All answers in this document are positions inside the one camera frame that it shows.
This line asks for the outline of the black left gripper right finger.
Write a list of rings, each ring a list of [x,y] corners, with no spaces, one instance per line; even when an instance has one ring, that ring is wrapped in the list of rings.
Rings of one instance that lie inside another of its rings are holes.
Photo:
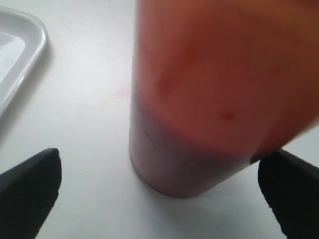
[[[280,149],[261,159],[258,183],[287,238],[319,237],[317,167]]]

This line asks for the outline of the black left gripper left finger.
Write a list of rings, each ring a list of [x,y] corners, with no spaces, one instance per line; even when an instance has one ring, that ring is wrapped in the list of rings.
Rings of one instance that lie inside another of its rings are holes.
[[[48,148],[0,175],[0,237],[34,239],[59,195],[59,151]]]

